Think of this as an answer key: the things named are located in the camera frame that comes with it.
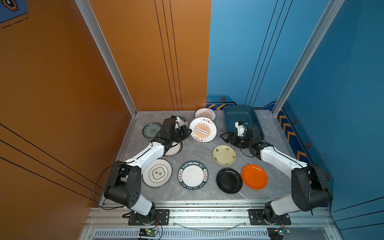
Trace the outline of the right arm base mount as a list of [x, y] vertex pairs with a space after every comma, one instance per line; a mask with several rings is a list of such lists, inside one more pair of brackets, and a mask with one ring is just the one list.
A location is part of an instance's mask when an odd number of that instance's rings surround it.
[[248, 214], [252, 226], [289, 226], [292, 224], [291, 218], [288, 214], [276, 215], [274, 212], [271, 212], [270, 209], [249, 209]]

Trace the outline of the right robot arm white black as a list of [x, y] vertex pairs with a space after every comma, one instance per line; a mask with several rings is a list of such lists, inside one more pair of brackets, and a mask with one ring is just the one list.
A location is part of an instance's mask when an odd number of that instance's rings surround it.
[[238, 122], [237, 132], [226, 132], [220, 138], [241, 150], [247, 149], [257, 159], [266, 162], [291, 179], [291, 193], [265, 204], [268, 222], [293, 212], [308, 212], [330, 204], [334, 197], [323, 168], [307, 164], [277, 150], [272, 144], [254, 134], [253, 129]]

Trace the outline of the cream yellow plate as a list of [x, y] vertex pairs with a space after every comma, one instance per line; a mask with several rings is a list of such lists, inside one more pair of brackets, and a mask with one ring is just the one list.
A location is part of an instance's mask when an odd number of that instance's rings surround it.
[[220, 166], [230, 166], [235, 163], [237, 154], [233, 148], [227, 145], [219, 145], [213, 150], [213, 159]]

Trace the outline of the white orange sunburst plate front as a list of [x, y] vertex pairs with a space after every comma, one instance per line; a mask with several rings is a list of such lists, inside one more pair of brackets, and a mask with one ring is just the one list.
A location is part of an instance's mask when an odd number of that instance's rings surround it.
[[214, 121], [205, 117], [193, 119], [189, 129], [192, 130], [191, 138], [202, 144], [212, 142], [218, 134], [218, 128]]

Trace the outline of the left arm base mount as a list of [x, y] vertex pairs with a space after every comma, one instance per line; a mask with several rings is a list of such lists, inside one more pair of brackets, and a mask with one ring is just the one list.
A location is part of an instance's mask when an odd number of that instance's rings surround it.
[[169, 209], [155, 209], [150, 211], [147, 216], [141, 215], [139, 213], [132, 213], [129, 217], [128, 225], [129, 226], [154, 226], [160, 224], [162, 226], [167, 226], [170, 219], [170, 210]]

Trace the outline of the black plate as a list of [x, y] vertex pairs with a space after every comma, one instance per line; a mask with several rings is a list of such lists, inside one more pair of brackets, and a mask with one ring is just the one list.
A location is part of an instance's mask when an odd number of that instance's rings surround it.
[[243, 187], [241, 175], [232, 168], [221, 169], [217, 173], [216, 182], [219, 189], [227, 194], [236, 194]]

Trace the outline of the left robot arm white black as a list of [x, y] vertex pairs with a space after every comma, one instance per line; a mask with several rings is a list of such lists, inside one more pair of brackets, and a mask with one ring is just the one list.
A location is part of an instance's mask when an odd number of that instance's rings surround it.
[[173, 117], [167, 118], [162, 129], [150, 140], [149, 145], [136, 156], [126, 161], [116, 161], [110, 170], [104, 198], [121, 204], [137, 216], [152, 221], [156, 216], [156, 205], [141, 194], [143, 172], [173, 147], [187, 139], [193, 132], [185, 125], [176, 126]]

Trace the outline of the white plate green lettered rim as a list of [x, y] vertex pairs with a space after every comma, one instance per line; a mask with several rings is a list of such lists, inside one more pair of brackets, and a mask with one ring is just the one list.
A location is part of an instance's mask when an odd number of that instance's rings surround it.
[[204, 187], [208, 181], [207, 167], [198, 161], [185, 162], [178, 171], [178, 181], [187, 190], [195, 191]]

